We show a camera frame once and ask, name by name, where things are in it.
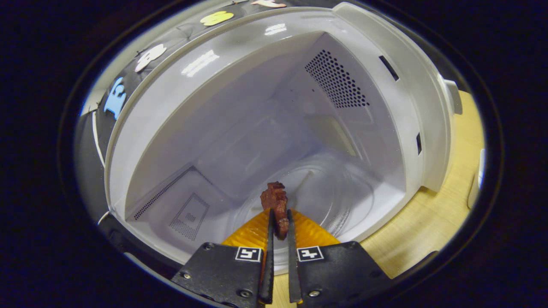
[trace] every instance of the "perforated vent panel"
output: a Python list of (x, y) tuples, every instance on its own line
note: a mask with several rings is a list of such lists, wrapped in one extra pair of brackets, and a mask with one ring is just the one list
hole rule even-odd
[(208, 209), (209, 204), (201, 199), (200, 196), (193, 193), (169, 223), (169, 226), (186, 238), (194, 241)]
[[(145, 203), (145, 205), (140, 210), (137, 211), (137, 213), (135, 213), (135, 215), (133, 215), (133, 218), (135, 220), (138, 220), (139, 217), (141, 217), (141, 215), (143, 215), (146, 212), (146, 210), (149, 209), (151, 205), (153, 205), (165, 192), (167, 192), (175, 183), (177, 183), (177, 181), (179, 181), (183, 176), (185, 176), (185, 174), (187, 174), (190, 171), (198, 172), (200, 173), (201, 176), (203, 176), (203, 174), (200, 171), (198, 171), (196, 167), (191, 166), (189, 169), (186, 169), (183, 173), (179, 174), (175, 179), (169, 182), (157, 194), (155, 194), (154, 197), (152, 197), (147, 203)], [(206, 177), (204, 177), (204, 179), (211, 184), (211, 182)]]
[(366, 95), (344, 65), (331, 52), (322, 50), (306, 66), (306, 72), (327, 93), (335, 108), (366, 107)]

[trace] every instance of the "meat piece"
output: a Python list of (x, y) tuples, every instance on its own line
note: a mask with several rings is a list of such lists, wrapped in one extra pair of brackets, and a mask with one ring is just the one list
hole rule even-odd
[(261, 194), (263, 209), (273, 209), (276, 216), (276, 237), (283, 241), (289, 231), (287, 219), (287, 196), (285, 186), (280, 182), (268, 183), (268, 188)]

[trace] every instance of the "yellow textured pad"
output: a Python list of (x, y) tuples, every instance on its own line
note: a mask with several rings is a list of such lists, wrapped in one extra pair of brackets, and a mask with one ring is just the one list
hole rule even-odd
[(270, 209), (251, 218), (247, 223), (236, 230), (223, 243), (228, 246), (261, 248), (266, 251), (268, 241)]
[(334, 236), (310, 218), (291, 210), (295, 224), (295, 245), (297, 248), (340, 244)]

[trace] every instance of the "blue foam sticker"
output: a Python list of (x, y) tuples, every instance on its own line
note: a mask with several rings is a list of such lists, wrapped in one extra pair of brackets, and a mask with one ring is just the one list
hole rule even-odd
[(105, 109), (103, 110), (105, 112), (110, 110), (114, 113), (114, 119), (118, 119), (125, 101), (124, 86), (121, 85), (123, 78), (120, 77), (114, 82), (109, 97), (106, 99)]

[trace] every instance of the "wooden surface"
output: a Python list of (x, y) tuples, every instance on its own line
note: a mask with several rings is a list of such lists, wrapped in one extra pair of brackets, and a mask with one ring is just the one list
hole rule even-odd
[[(409, 269), (428, 253), (440, 250), (468, 215), (468, 194), (484, 147), (483, 129), (470, 94), (460, 92), (463, 114), (455, 115), (453, 164), (438, 193), (422, 187), (407, 205), (362, 246), (390, 278)], [(289, 303), (288, 275), (274, 279), (274, 307)]]

